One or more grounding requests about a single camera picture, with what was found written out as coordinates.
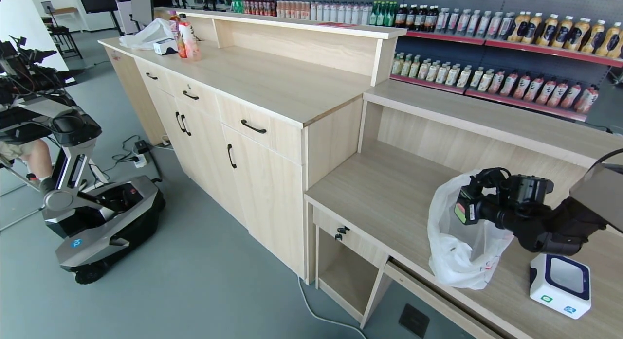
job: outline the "plastic bag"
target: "plastic bag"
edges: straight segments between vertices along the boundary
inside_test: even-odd
[[[174,38],[169,22],[162,18],[155,18],[145,29],[135,35],[124,35],[119,38],[119,43],[123,47],[135,50],[153,50],[154,42]]]
[[[429,266],[441,284],[474,290],[485,288],[502,252],[513,240],[511,231],[500,230],[491,221],[480,220],[465,226],[454,214],[461,186],[468,185],[470,175],[480,171],[465,173],[441,185],[430,203]]]

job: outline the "wheel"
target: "wheel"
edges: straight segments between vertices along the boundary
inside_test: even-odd
[[[107,267],[100,263],[84,265],[75,272],[75,280],[78,284],[91,284],[102,278],[107,272]]]

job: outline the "drawer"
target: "drawer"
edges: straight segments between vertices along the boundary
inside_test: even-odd
[[[387,262],[383,273],[394,281],[398,282],[409,292],[413,293],[419,299],[422,299],[425,303],[437,310],[443,316],[450,321],[453,321],[458,326],[474,338],[478,339],[501,339],[502,337],[491,328],[485,326],[483,323],[472,317],[469,313],[464,312],[458,306],[448,301],[445,297],[429,288],[427,285],[418,281],[409,272],[403,270],[403,268],[392,261]]]
[[[244,106],[230,97],[216,95],[216,99],[223,123],[296,164],[303,164],[302,129]]]
[[[344,228],[343,224],[340,224],[340,222],[315,206],[313,208],[313,223],[333,236],[339,233],[338,228]],[[387,263],[389,255],[379,250],[374,244],[358,235],[355,231],[347,231],[346,233],[339,234],[342,235],[342,244],[366,259],[376,268],[383,268],[385,263]]]
[[[141,73],[141,77],[145,81],[147,88],[158,87],[166,93],[171,93],[171,87],[169,86],[169,79],[167,78],[167,71],[155,64],[145,62],[138,58],[134,59],[138,71]]]
[[[171,84],[171,94],[178,101],[220,119],[216,95],[207,86],[173,73],[169,73],[169,84]]]

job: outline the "cabinet door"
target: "cabinet door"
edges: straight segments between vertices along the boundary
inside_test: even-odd
[[[178,160],[180,160],[182,169],[191,179],[195,179],[193,174],[193,170],[195,170],[193,152],[188,140],[189,136],[183,131],[183,114],[178,109],[175,98],[155,87],[149,87],[148,90],[149,95],[151,95],[151,101],[154,103],[160,120],[165,127],[166,134],[169,136],[169,141],[173,144],[175,154]]]
[[[184,124],[190,135],[199,171],[197,184],[246,226],[220,121],[183,102],[178,102],[178,108],[185,115]]]
[[[300,277],[303,267],[302,166],[223,125],[247,229]]]

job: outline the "checkout counter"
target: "checkout counter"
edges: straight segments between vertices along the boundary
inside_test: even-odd
[[[573,257],[592,274],[592,309],[573,320],[530,299],[535,255],[516,241],[484,290],[466,290],[436,281],[426,232],[433,193],[461,172],[549,178],[555,206],[623,139],[388,80],[403,29],[177,11],[203,40],[198,62],[100,42],[150,142],[167,135],[189,177],[362,328],[395,281],[476,338],[623,332],[618,233]]]

